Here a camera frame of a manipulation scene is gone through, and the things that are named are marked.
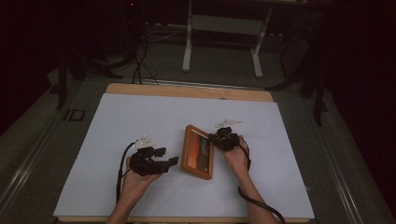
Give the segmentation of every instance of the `white table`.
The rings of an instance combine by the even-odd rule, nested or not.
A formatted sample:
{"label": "white table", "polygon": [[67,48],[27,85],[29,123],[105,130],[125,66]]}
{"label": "white table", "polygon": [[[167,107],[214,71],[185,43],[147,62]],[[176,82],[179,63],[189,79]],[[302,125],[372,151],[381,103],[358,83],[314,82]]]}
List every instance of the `white table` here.
{"label": "white table", "polygon": [[[54,215],[61,221],[104,221],[116,200],[123,150],[141,135],[166,147],[163,158],[180,156],[184,129],[207,133],[224,119],[250,147],[250,174],[265,201],[287,221],[314,218],[276,103],[265,91],[112,84],[108,87],[64,185]],[[133,210],[133,222],[247,222],[236,181],[216,152],[211,180],[171,167],[151,184]]]}

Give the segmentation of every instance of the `floor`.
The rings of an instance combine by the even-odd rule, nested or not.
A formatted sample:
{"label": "floor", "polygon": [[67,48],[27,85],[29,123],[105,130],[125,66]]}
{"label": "floor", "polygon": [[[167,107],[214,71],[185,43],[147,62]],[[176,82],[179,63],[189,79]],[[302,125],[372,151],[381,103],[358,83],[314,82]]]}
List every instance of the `floor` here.
{"label": "floor", "polygon": [[[257,79],[247,46],[199,38],[194,39],[191,70],[182,72],[182,35],[148,36],[141,70],[143,84],[263,91],[286,79],[279,60],[284,47],[281,36],[265,38],[260,52],[264,78]],[[69,78],[68,101],[63,109],[55,109],[57,94],[46,92],[1,136],[0,223],[56,222],[53,210],[106,86],[131,82],[135,68],[136,64],[131,64],[115,69],[123,80],[109,79],[87,68],[84,81]],[[53,84],[57,84],[56,77],[57,70],[49,74]],[[327,112],[321,114],[323,126],[319,127],[312,116],[314,97],[302,98],[298,92],[301,84],[272,94],[317,217],[310,223],[395,223],[332,101],[332,93],[325,92]],[[84,120],[64,120],[67,109],[85,110]]]}

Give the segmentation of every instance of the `orange box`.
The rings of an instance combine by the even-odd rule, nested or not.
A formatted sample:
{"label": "orange box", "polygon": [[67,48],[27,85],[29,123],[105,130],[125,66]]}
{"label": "orange box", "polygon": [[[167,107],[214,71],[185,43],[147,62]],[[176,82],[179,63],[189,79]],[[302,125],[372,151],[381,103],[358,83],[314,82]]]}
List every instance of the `orange box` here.
{"label": "orange box", "polygon": [[208,134],[189,124],[184,135],[180,169],[202,179],[211,179],[213,150]]}

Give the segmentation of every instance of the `hand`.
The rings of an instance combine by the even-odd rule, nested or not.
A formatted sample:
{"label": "hand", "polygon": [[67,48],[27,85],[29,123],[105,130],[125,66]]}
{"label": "hand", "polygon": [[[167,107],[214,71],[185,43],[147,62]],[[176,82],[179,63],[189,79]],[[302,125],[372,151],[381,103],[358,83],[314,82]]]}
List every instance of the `hand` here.
{"label": "hand", "polygon": [[[130,157],[126,159],[126,167],[129,168]],[[133,170],[128,171],[122,183],[120,199],[114,207],[111,216],[107,220],[107,224],[126,223],[129,214],[134,206],[143,197],[149,185],[161,175],[141,176]]]}
{"label": "hand", "polygon": [[[248,152],[248,146],[243,140],[243,136],[239,135],[239,145],[242,146]],[[247,175],[248,174],[248,157],[240,146],[230,150],[223,151],[219,149],[219,152],[224,156],[227,164],[236,175]]]}
{"label": "hand", "polygon": [[[129,168],[130,157],[126,159],[126,167]],[[120,198],[140,200],[149,185],[161,175],[141,176],[133,170],[128,171],[123,178]]]}

